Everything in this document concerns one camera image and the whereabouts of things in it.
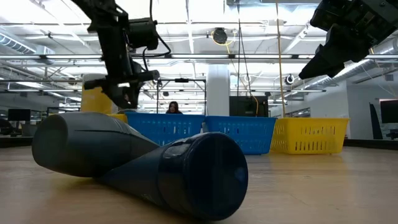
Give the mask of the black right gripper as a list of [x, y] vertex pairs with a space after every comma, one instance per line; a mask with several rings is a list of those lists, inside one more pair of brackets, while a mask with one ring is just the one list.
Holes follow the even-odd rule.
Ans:
[[310, 24], [328, 31], [326, 42], [298, 76], [334, 78], [397, 30], [397, 0], [322, 0]]

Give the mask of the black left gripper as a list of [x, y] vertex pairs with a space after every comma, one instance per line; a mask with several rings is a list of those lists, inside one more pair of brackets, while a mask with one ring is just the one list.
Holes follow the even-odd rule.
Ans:
[[[102, 92], [118, 107], [137, 108], [142, 82], [156, 80], [160, 77], [157, 70], [142, 68], [134, 62], [128, 48], [157, 48], [159, 35], [154, 21], [129, 21], [96, 29], [102, 49], [102, 61], [105, 62], [107, 75], [86, 81], [86, 90], [102, 87]], [[125, 99], [122, 83], [130, 83], [130, 103]]]

